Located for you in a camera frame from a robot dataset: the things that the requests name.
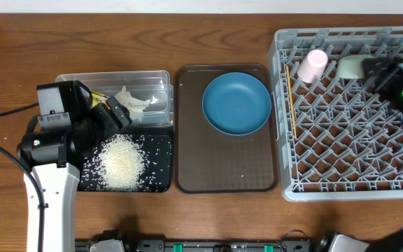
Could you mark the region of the green yellow snack wrapper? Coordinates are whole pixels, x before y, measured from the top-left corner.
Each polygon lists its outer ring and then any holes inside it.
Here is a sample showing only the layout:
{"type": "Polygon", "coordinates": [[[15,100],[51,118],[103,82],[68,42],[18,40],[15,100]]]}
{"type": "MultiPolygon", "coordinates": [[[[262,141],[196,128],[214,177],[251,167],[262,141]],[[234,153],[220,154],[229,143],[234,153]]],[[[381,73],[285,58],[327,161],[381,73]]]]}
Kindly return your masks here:
{"type": "Polygon", "coordinates": [[[92,91],[92,107],[97,104],[105,104],[108,97],[100,92],[92,91]]]}

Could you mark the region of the white napkin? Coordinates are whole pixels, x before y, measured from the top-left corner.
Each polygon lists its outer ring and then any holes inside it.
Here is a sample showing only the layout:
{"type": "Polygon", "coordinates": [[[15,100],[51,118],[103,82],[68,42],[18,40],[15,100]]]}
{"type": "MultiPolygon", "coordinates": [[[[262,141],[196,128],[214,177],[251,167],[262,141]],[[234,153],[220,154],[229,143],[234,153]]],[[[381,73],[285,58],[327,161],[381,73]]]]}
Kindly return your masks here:
{"type": "Polygon", "coordinates": [[[143,113],[149,107],[151,100],[140,100],[132,96],[125,86],[115,95],[118,102],[129,110],[130,113],[143,113]]]}

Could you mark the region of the mint green small bowl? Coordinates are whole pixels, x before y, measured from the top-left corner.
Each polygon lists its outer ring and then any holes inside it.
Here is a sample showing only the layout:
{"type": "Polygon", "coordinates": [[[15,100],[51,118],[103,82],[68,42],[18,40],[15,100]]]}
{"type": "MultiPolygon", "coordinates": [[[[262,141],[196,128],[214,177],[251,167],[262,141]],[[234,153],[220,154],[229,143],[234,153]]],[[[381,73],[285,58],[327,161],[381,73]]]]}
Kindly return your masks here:
{"type": "Polygon", "coordinates": [[[350,55],[341,58],[337,65],[336,77],[342,79],[364,78],[362,62],[373,58],[372,55],[350,55]]]}

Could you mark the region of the pink plastic cup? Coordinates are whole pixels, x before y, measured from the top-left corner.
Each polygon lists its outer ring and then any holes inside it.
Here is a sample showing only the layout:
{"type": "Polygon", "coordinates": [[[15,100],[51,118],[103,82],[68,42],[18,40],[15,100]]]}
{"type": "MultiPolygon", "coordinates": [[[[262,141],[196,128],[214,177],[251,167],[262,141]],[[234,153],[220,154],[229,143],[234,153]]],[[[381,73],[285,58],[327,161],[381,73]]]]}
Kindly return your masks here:
{"type": "Polygon", "coordinates": [[[319,79],[327,66],[328,57],[325,51],[314,49],[302,60],[297,70],[297,76],[305,83],[319,79]]]}

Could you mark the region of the wooden chopstick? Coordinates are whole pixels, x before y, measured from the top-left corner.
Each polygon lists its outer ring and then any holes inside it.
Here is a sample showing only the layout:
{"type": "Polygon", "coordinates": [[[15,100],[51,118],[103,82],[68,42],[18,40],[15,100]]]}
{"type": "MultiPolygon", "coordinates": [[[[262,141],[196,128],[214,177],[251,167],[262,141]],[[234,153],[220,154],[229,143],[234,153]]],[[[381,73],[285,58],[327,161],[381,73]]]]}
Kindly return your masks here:
{"type": "Polygon", "coordinates": [[[296,119],[295,119],[295,110],[294,110],[294,103],[293,103],[293,98],[292,98],[292,86],[291,86],[291,78],[290,78],[290,70],[289,70],[289,65],[287,64],[285,66],[286,70],[286,77],[287,77],[287,84],[288,84],[288,96],[289,96],[289,102],[290,102],[290,113],[291,113],[291,118],[292,118],[292,131],[295,140],[297,140],[297,128],[296,128],[296,119]]]}

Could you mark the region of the dark blue plate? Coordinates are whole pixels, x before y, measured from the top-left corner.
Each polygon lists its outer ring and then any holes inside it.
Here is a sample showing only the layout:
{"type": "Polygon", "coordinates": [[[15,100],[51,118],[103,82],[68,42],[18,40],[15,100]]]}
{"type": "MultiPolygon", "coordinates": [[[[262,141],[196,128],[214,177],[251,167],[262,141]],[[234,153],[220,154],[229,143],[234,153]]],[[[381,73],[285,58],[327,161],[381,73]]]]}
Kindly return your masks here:
{"type": "Polygon", "coordinates": [[[214,78],[204,91],[201,105],[207,121],[232,136],[258,131],[271,114],[271,97],[264,83],[241,72],[214,78]]]}

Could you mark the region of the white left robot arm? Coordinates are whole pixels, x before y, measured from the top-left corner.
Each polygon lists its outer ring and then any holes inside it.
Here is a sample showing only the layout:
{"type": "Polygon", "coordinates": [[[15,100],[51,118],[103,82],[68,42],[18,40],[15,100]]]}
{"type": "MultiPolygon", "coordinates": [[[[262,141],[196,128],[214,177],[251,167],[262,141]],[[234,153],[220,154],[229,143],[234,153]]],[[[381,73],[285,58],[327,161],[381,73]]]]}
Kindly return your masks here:
{"type": "Polygon", "coordinates": [[[115,97],[92,108],[33,117],[17,147],[27,166],[28,251],[74,251],[80,169],[104,141],[132,122],[115,97]]]}

